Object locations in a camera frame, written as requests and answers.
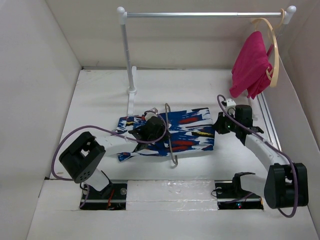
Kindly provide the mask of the blue white red patterned trousers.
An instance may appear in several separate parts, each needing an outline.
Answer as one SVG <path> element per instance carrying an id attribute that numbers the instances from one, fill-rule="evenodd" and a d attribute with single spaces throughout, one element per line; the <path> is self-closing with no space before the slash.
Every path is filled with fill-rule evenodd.
<path id="1" fill-rule="evenodd" d="M 165 112 L 159 114 L 166 120 Z M 212 151 L 215 144 L 215 130 L 209 108 L 195 108 L 168 113 L 169 130 L 173 154 L 184 155 Z M 149 144 L 138 152 L 121 152 L 117 154 L 120 162 L 137 156 L 168 157 L 169 141 Z"/>

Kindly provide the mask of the clear plastic hanger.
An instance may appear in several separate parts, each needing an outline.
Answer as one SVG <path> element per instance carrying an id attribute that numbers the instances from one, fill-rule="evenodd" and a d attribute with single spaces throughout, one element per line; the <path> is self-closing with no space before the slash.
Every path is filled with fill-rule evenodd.
<path id="1" fill-rule="evenodd" d="M 169 112 L 171 112 L 171 107 L 168 103 L 164 104 L 164 108 L 165 108 L 165 121 L 166 121 L 166 128 L 167 130 L 169 130 L 170 126 L 169 126 Z M 171 135 L 168 136 L 168 145 L 169 145 L 169 151 L 170 151 L 170 157 L 171 157 L 171 161 L 173 163 L 173 167 L 177 167 L 179 162 L 178 162 L 178 157 L 176 155 L 174 155 L 173 153 L 173 147 L 172 147 L 172 142 L 171 142 Z"/>

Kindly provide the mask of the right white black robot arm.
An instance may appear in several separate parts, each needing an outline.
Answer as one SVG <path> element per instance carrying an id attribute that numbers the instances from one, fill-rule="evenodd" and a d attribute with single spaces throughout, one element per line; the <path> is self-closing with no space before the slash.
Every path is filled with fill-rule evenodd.
<path id="1" fill-rule="evenodd" d="M 213 125 L 218 134 L 235 133 L 267 170 L 266 177 L 253 172 L 238 172 L 232 178 L 234 200 L 257 195 L 272 209 L 307 206 L 309 203 L 308 172 L 302 163 L 294 163 L 262 137 L 263 130 L 253 125 L 253 111 L 249 105 L 221 106 Z"/>

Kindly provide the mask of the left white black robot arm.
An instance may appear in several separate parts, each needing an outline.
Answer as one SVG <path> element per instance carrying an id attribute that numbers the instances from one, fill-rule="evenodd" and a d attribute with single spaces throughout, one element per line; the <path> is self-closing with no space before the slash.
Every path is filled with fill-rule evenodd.
<path id="1" fill-rule="evenodd" d="M 87 191 L 94 191 L 100 198 L 107 198 L 113 191 L 113 183 L 100 170 L 98 165 L 104 156 L 121 153 L 135 153 L 148 145 L 164 140 L 167 126 L 159 115 L 148 117 L 146 122 L 125 133 L 111 132 L 101 127 L 88 125 L 81 129 L 93 128 L 110 135 L 96 138 L 90 132 L 82 132 L 59 156 L 71 180 L 85 184 Z"/>

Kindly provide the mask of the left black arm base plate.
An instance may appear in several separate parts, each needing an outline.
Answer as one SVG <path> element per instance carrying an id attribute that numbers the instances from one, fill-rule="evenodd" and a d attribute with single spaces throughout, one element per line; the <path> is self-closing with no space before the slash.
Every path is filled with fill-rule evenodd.
<path id="1" fill-rule="evenodd" d="M 86 186 L 80 187 L 82 195 L 79 203 L 80 210 L 107 210 L 107 211 L 122 211 L 126 210 L 127 203 L 127 182 L 114 182 L 106 194 L 102 195 L 93 187 L 89 187 L 89 192 Z"/>

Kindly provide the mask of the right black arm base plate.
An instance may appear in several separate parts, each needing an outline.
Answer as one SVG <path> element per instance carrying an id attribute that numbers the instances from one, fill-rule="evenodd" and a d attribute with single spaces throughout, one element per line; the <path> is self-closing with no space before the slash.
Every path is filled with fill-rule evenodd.
<path id="1" fill-rule="evenodd" d="M 262 198 L 245 190 L 236 190 L 231 180 L 215 180 L 211 195 L 218 210 L 263 210 Z"/>

